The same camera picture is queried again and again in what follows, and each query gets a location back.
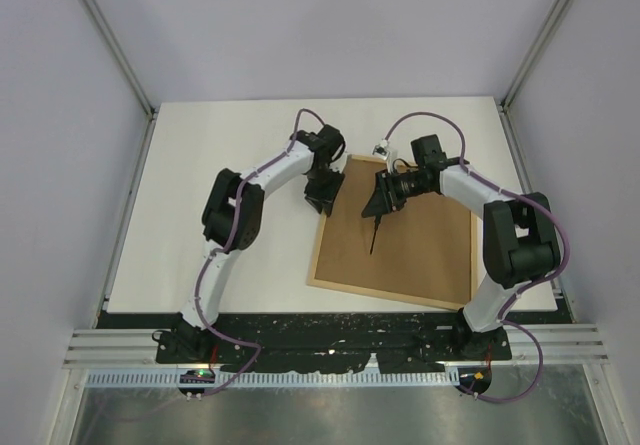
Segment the red handled screwdriver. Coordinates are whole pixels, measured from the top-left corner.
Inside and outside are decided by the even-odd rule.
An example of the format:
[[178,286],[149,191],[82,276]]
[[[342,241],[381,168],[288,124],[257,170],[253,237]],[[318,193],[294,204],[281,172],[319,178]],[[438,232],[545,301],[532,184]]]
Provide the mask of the red handled screwdriver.
[[376,238],[377,238],[377,234],[378,234],[378,230],[379,230],[381,221],[382,221],[382,216],[381,215],[376,215],[375,219],[374,219],[373,232],[372,232],[371,243],[370,243],[370,248],[369,248],[369,254],[370,255],[372,255],[373,252],[374,252],[375,242],[376,242]]

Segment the wooden picture frame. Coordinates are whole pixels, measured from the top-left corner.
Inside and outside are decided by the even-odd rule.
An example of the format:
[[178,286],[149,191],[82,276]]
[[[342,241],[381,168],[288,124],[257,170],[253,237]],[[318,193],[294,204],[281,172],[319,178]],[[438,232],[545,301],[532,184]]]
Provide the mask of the wooden picture frame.
[[478,288],[478,219],[436,193],[407,201],[382,217],[369,254],[374,220],[361,212],[375,173],[385,164],[351,155],[330,216],[320,218],[307,283],[310,286],[457,310]]

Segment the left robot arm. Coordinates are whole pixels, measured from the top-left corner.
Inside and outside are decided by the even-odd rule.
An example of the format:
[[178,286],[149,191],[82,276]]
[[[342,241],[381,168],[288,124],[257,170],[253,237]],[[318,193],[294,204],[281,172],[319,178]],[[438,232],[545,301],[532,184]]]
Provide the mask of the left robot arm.
[[261,165],[243,172],[225,168],[218,173],[201,217],[203,268],[181,317],[161,335],[160,349],[182,354],[193,363],[212,355],[214,340],[205,326],[217,320],[231,270],[260,232],[266,199],[292,179],[305,176],[306,202],[317,213],[329,216],[345,178],[331,165],[345,148],[340,131],[324,125],[318,132],[294,132],[287,147]]

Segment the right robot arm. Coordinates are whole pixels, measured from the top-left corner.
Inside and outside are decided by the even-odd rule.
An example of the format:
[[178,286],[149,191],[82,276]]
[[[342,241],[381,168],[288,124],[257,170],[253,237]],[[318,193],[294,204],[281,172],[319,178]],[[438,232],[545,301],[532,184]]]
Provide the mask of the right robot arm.
[[399,171],[397,153],[383,139],[373,155],[386,168],[375,173],[374,191],[361,212],[378,227],[383,216],[404,208],[408,199],[436,193],[465,206],[482,220],[486,275],[474,297],[456,314],[451,348],[474,359],[503,330],[502,319],[527,284],[558,269],[561,261],[545,195],[517,195],[479,175],[462,156],[449,158],[435,135],[411,142],[414,166]]

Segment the black speckled base plate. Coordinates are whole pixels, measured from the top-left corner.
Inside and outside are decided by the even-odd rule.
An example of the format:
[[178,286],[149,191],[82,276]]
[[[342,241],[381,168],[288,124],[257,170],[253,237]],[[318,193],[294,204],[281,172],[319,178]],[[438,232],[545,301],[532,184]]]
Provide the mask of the black speckled base plate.
[[179,313],[108,313],[100,329],[148,329],[159,364],[208,363],[225,372],[382,373],[437,371],[443,362],[508,361],[506,331],[463,329],[454,312],[222,313],[212,329]]

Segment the aluminium rail across front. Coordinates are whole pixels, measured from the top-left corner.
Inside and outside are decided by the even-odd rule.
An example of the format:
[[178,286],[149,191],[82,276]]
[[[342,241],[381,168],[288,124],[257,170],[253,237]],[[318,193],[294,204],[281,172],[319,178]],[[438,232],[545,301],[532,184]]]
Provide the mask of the aluminium rail across front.
[[[66,368],[108,369],[157,367],[157,343],[150,330],[76,330],[63,364]],[[546,364],[607,364],[609,356],[593,324],[531,324],[520,331],[507,328],[514,364],[533,365],[540,344]]]

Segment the right aluminium corner post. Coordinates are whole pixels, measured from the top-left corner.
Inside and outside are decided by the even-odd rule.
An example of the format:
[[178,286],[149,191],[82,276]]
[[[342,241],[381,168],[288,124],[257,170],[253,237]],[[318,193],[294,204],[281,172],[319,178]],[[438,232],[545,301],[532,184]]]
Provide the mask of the right aluminium corner post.
[[507,113],[515,104],[524,85],[543,57],[574,1],[553,0],[509,87],[499,100],[499,108],[503,113]]

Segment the aluminium corner post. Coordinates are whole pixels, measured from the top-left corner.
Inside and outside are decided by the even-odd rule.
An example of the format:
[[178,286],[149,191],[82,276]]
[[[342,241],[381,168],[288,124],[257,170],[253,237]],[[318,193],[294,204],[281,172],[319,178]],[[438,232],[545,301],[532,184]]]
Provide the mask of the aluminium corner post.
[[499,100],[499,108],[503,113],[507,113],[515,104],[524,85],[543,57],[574,1],[553,0],[509,87]]
[[109,24],[98,1],[80,0],[80,2],[145,116],[152,118],[156,111],[156,107],[152,104],[148,94],[145,92],[140,80],[136,76],[130,61],[121,47],[119,40],[117,39],[116,34]]

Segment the left aluminium corner post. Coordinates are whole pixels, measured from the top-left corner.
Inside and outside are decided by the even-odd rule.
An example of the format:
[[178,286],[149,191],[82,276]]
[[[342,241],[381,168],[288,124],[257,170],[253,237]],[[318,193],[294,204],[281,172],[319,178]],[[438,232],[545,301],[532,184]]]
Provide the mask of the left aluminium corner post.
[[119,40],[117,39],[116,34],[109,24],[98,1],[80,0],[80,2],[145,116],[152,118],[156,111],[156,107],[152,104],[148,94],[145,92],[140,80],[136,76],[130,61],[121,47]]

